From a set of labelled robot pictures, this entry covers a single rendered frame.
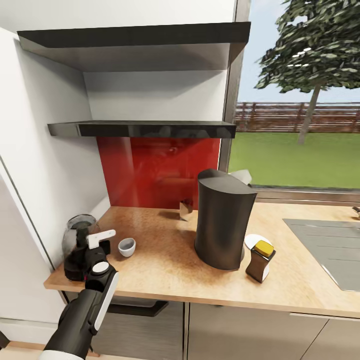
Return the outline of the electric kettle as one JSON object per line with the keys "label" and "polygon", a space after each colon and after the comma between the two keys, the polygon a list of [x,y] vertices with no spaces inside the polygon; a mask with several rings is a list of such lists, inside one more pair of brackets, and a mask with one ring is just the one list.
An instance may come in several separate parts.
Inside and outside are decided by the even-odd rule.
{"label": "electric kettle", "polygon": [[101,227],[91,214],[79,214],[71,218],[66,224],[62,239],[62,262],[67,279],[73,282],[85,280],[87,275],[86,264],[76,264],[72,258],[74,245],[78,248],[89,245],[89,235],[101,233]]}

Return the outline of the bottle of coffee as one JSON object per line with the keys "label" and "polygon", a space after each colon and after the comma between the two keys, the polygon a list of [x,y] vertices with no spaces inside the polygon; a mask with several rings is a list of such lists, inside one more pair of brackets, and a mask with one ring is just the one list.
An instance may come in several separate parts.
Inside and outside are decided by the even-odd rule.
{"label": "bottle of coffee", "polygon": [[262,284],[269,275],[269,264],[275,256],[276,250],[268,242],[260,240],[250,252],[251,261],[245,271]]}

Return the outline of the paper coffee filter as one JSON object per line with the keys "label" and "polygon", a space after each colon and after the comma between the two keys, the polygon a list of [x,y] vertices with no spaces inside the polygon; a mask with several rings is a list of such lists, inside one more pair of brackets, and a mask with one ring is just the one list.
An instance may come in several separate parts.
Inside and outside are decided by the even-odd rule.
{"label": "paper coffee filter", "polygon": [[252,181],[252,177],[249,173],[248,169],[244,169],[244,170],[239,170],[239,171],[234,171],[233,173],[230,173],[230,175],[232,175],[233,177],[241,180],[242,182],[244,182],[246,185],[248,185],[251,181]]}

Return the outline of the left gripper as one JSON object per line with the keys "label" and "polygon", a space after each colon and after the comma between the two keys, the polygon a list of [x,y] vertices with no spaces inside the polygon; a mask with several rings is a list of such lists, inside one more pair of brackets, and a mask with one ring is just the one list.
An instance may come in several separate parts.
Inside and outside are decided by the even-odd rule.
{"label": "left gripper", "polygon": [[99,247],[96,248],[90,248],[88,245],[78,248],[77,244],[75,244],[71,255],[72,258],[75,259],[76,264],[81,265],[82,263],[86,264],[94,255],[99,254],[107,256],[110,253],[110,241],[108,239],[104,239],[99,242]]}

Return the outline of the coffee cup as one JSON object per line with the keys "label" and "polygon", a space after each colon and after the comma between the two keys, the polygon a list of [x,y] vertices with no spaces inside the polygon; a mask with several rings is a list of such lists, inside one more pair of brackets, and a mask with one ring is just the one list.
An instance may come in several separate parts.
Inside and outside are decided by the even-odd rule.
{"label": "coffee cup", "polygon": [[130,257],[136,248],[136,241],[133,238],[125,238],[118,244],[119,252],[126,257]]}

